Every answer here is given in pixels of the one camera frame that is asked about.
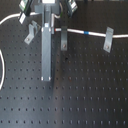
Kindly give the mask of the grey gripper block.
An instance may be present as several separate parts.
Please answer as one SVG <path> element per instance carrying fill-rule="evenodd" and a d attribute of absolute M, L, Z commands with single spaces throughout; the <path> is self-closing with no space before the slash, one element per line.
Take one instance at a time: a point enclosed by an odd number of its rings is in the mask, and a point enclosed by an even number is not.
<path fill-rule="evenodd" d="M 59 14 L 59 0 L 39 0 L 35 6 L 35 12 L 42 14 L 45 11 L 49 11 L 53 14 Z"/>

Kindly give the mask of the long grey gripper finger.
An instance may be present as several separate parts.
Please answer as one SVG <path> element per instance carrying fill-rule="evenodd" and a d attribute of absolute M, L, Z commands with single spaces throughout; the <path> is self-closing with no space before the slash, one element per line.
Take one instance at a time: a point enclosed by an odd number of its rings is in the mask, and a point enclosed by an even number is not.
<path fill-rule="evenodd" d="M 42 44 L 41 44 L 41 80 L 51 80 L 51 12 L 42 14 Z"/>

